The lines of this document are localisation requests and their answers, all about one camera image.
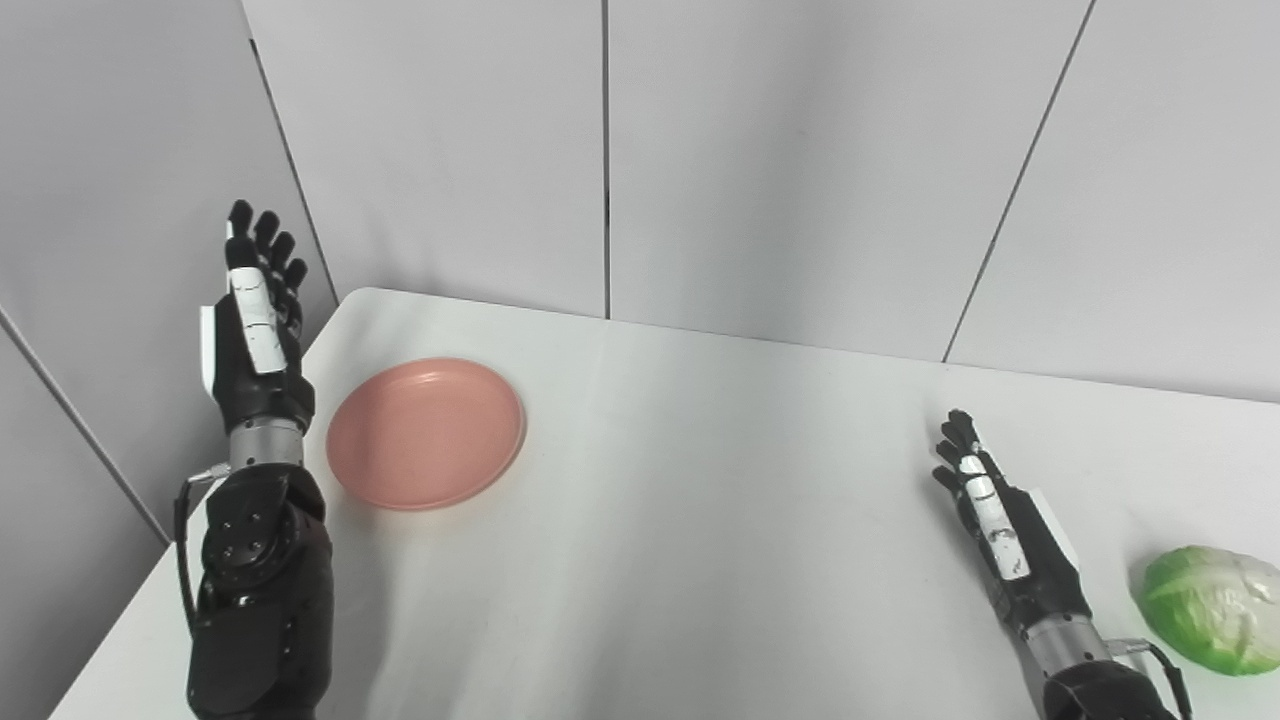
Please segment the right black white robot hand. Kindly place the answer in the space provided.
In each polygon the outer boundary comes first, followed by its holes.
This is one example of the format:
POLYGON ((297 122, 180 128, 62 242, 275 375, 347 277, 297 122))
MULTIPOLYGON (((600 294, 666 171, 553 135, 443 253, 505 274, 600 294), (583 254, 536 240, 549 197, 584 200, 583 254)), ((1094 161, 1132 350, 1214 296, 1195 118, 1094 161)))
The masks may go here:
POLYGON ((941 432, 933 477, 975 542, 1000 621, 1025 634, 1046 619, 1092 618, 1079 571, 1032 495, 1006 480, 972 415, 950 410, 941 432))

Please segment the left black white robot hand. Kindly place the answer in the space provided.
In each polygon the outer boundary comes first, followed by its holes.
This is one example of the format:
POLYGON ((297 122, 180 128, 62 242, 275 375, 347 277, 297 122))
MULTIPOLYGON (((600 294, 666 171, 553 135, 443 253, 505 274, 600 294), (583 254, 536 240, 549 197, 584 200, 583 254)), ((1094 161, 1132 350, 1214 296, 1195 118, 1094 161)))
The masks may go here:
POLYGON ((300 287, 308 266, 274 211, 238 199, 225 229, 225 292, 200 313, 204 387, 228 432, 261 419, 307 430, 315 389, 302 369, 300 287))

